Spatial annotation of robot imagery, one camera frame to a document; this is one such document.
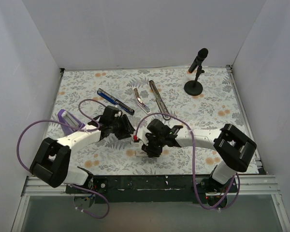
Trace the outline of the purple stapler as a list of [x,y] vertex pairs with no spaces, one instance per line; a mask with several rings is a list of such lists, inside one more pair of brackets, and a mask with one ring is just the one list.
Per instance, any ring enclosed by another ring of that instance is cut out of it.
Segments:
[[75,128],[82,129],[85,124],[77,119],[73,114],[69,111],[61,109],[58,114],[59,122],[63,123],[61,128],[65,136],[68,136],[74,132],[76,132]]

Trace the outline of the blue stapler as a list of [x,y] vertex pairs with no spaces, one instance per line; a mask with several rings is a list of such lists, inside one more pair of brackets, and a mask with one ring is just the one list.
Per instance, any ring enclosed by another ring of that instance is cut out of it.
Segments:
[[108,94],[106,91],[102,90],[101,88],[99,88],[97,90],[97,94],[104,98],[105,100],[107,100],[108,102],[114,104],[114,105],[118,105],[119,107],[121,107],[126,113],[130,114],[130,115],[134,115],[135,111],[127,106],[126,104],[124,104],[123,102],[121,102],[119,99],[113,97],[112,95]]

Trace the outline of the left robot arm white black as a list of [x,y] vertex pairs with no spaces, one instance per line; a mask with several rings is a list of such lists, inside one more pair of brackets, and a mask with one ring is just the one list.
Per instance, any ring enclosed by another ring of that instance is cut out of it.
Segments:
[[91,173],[84,168],[70,165],[71,155],[87,146],[114,134],[119,140],[130,138],[135,129],[126,114],[107,106],[101,116],[80,130],[58,139],[45,138],[29,168],[34,176],[53,188],[64,184],[75,184],[82,193],[93,189]]

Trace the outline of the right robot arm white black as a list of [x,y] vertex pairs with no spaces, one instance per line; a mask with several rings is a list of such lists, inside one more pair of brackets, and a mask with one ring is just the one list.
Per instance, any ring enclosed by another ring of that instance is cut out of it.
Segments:
[[142,150],[150,157],[159,157],[162,149],[168,147],[206,148],[216,151],[221,162],[205,181],[205,187],[214,192],[222,191],[235,173],[247,171],[257,149],[256,143],[233,124],[225,124],[216,130],[189,130],[182,125],[169,127],[153,119],[146,128],[134,136],[142,141]]

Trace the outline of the white stapler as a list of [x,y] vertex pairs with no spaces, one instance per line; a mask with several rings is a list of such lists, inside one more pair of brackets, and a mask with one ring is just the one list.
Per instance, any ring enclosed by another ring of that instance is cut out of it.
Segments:
[[137,88],[133,89],[133,93],[134,93],[134,97],[135,100],[137,102],[137,105],[146,113],[146,114],[150,114],[151,111],[149,109],[149,107],[144,103],[144,101],[141,99],[141,96],[139,94],[139,91]]

